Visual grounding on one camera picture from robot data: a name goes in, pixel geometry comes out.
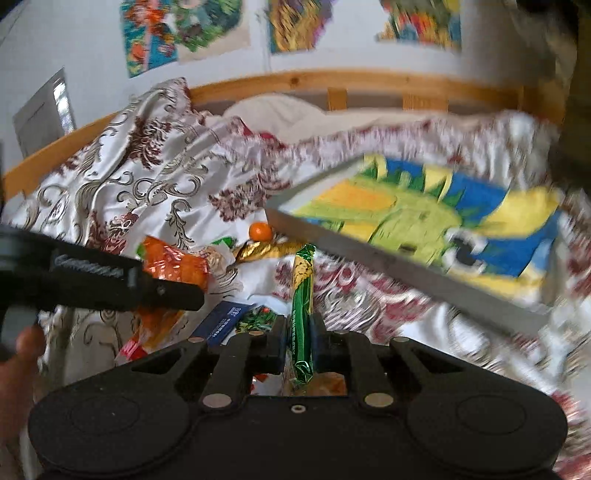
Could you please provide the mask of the person's left hand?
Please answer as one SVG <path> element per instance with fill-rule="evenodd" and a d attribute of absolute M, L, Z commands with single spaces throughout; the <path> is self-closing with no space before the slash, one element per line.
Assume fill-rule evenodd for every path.
<path fill-rule="evenodd" d="M 1 444 L 15 438 L 25 425 L 33 405 L 34 384 L 38 375 L 37 360 L 45 351 L 45 336 L 35 324 L 17 338 L 16 352 L 1 363 L 0 438 Z"/>

